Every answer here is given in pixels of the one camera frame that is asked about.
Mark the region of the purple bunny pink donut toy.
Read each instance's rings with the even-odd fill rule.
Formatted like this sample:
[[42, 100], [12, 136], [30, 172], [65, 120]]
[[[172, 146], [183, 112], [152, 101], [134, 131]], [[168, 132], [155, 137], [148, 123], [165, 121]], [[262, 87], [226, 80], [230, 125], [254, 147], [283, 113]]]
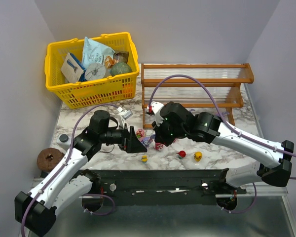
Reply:
[[144, 137], [142, 140], [141, 140], [141, 143], [146, 147], [148, 148], [150, 146], [150, 144], [155, 140], [155, 134], [149, 136], [149, 137]]

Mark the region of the purple bunny pink cup toy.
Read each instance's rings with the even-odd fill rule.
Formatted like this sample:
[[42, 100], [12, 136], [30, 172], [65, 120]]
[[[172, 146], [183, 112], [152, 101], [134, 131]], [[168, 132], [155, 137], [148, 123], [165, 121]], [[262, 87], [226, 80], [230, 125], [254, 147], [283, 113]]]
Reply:
[[227, 112], [227, 111], [226, 111], [226, 112], [223, 112], [223, 113], [222, 113], [222, 117], [223, 117], [223, 118], [229, 118], [229, 117], [230, 117], [230, 113]]

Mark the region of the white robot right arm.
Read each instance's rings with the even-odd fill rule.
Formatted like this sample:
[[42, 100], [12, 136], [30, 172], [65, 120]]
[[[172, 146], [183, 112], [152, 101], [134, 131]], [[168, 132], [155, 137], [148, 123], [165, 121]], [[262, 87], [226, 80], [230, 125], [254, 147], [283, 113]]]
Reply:
[[152, 102], [148, 107], [154, 115], [152, 123], [155, 141], [165, 146], [176, 139], [188, 138], [197, 143], [215, 144], [249, 156], [255, 162], [223, 171], [222, 181], [238, 188], [254, 182], [285, 187], [291, 176], [291, 156], [294, 145], [286, 140], [271, 142], [254, 136], [208, 112], [193, 115], [179, 103]]

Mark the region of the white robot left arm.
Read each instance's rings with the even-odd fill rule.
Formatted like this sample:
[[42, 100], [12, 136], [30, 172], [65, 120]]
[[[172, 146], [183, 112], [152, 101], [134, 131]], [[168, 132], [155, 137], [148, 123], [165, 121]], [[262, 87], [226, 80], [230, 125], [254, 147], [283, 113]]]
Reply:
[[74, 175], [101, 150], [102, 144], [118, 145], [129, 154], [147, 151], [134, 127], [125, 123], [132, 112], [121, 107], [117, 111], [118, 118], [104, 110], [95, 111], [89, 125], [78, 136], [71, 136], [69, 148], [56, 167], [29, 192], [15, 197], [15, 219], [21, 224], [21, 236], [26, 236], [26, 229], [44, 236], [68, 205], [92, 187], [101, 187], [100, 177], [91, 171], [85, 170], [77, 178]]

